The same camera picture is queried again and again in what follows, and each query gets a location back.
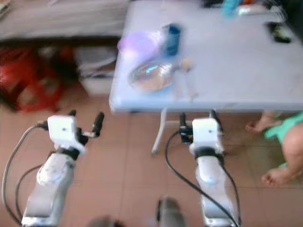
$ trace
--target black cable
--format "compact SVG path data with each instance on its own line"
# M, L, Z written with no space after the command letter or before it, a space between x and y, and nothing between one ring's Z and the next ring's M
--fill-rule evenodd
M235 219L232 217L232 215L221 205L219 204L215 199L213 199L211 196L209 196L207 193L205 193L204 191L202 191L199 187L197 187L194 183L192 183L190 180L188 180L186 177L184 177L183 175L181 175L177 170L175 170L172 165L169 162L168 159L168 148L169 148L169 144L170 141L177 135L179 134L179 130L177 130L176 132L174 132L170 138L168 139L166 146L165 146L165 160L166 160L166 164L168 165L168 167L171 169L171 171L173 171L181 180L183 180L185 183L187 183L190 187L192 187L193 189L195 189L197 192L199 192L201 195L203 195L204 197L206 197L207 199L209 199L214 205L216 205L220 210L222 210L223 213L225 213L228 218L231 219L231 221L233 222L233 224L236 227L240 227L239 224L235 221Z
M238 223L241 226L242 225L242 219L241 219L241 207L240 207L240 199L239 199L239 193L238 193L238 189L236 186L235 181L233 180L232 176L230 175L230 173L226 170L224 165L221 165L223 171L225 172L225 174L228 176L228 178L230 179L233 189L235 191L236 194L236 201L237 201L237 210L238 210Z
M32 171L36 170L36 169L39 169L42 165L38 165L38 166L35 166L29 170L27 170L25 173L23 173L23 175L19 178L18 180L18 183L17 183L17 186L16 186L16 191L15 191L15 204L16 204L16 210L17 210L17 214L19 215L19 218L22 219L22 212L21 212L21 209L20 209L20 205L19 205L19 189L20 189L20 185L23 181L23 179L29 174L31 173Z

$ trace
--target tiled floor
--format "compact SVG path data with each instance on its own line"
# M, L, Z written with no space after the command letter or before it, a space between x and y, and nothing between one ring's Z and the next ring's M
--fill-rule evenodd
M91 140L87 154L77 161L75 179L69 189L62 227L85 226L90 220L111 215L127 227L154 227L158 198L175 197L190 227L201 227L199 195L170 172L164 162L163 149L154 157L151 148L159 126L159 114L134 113L112 115L108 97L88 98L76 86L62 101L60 114L77 109L79 125L90 130L98 111L106 115L102 136ZM0 108L0 172L22 132L52 113L10 113ZM189 114L205 116L203 113ZM241 198L244 227L303 226L303 184L297 180L281 188L266 187L260 177L269 168L283 162L276 141L266 141L244 130L256 114L221 114L225 129L223 138L228 155L226 167L233 175ZM165 134L167 138L173 129ZM30 167L45 161L53 145L44 131L36 131L24 143L14 160L8 182L9 203L14 204L15 184ZM188 147L174 141L171 161L186 177L195 181L195 161ZM20 200L24 208L35 183L35 175L22 184ZM0 206L0 226L16 226Z

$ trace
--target foot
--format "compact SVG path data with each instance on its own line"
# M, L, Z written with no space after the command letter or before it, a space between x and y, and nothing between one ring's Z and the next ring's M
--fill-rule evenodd
M297 177L300 173L292 173L287 167L270 169L261 180L270 186L280 186Z
M269 129L274 126L279 126L281 124L282 124L282 121L277 120L276 118L261 117L261 119L257 122L249 122L245 126L245 129L246 129L246 131L248 131L250 133L259 134L266 129Z

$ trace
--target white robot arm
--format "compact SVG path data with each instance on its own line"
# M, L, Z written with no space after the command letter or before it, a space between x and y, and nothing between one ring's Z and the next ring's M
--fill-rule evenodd
M169 168L201 193L202 214L206 227L240 227L238 192L233 179L224 167L224 149L220 140L222 131L221 122L215 111L211 112L209 118L193 120L192 126L186 125L185 115L182 114L180 129L169 139L165 156ZM190 144L190 153L197 161L196 179L200 188L178 173L169 163L167 151L169 142L178 133L181 135L183 143ZM235 188L236 202L233 202L226 190L229 180Z
M12 153L5 168L2 181L2 201L14 220L23 227L56 227L60 223L65 196L73 181L75 163L85 153L89 138L98 137L102 129L104 114L99 113L91 132L82 132L77 127L76 111L68 116L51 116L25 132ZM6 203L6 180L9 165L25 136L34 128L49 131L56 151L41 166L36 176L36 185L30 194L22 220L19 220Z

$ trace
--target red plastic stool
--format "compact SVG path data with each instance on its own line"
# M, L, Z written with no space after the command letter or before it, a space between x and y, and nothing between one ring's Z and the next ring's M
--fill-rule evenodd
M51 94L42 82L53 81L57 88ZM57 73L33 49L0 50L0 89L22 111L42 109L58 110L57 103L64 92L64 85ZM22 103L25 91L35 97L34 103Z

